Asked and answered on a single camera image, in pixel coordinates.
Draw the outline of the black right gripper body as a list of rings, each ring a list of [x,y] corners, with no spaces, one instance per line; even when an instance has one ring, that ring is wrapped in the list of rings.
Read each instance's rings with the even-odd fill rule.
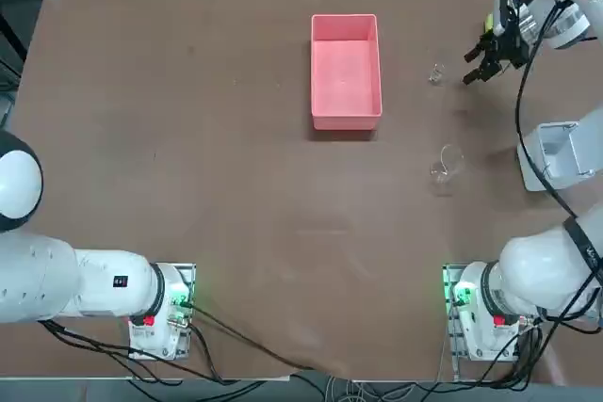
[[[508,27],[499,34],[491,28],[489,32],[492,34],[493,41],[490,63],[495,68],[501,68],[504,61],[515,68],[521,68],[528,63],[528,45],[518,28]]]

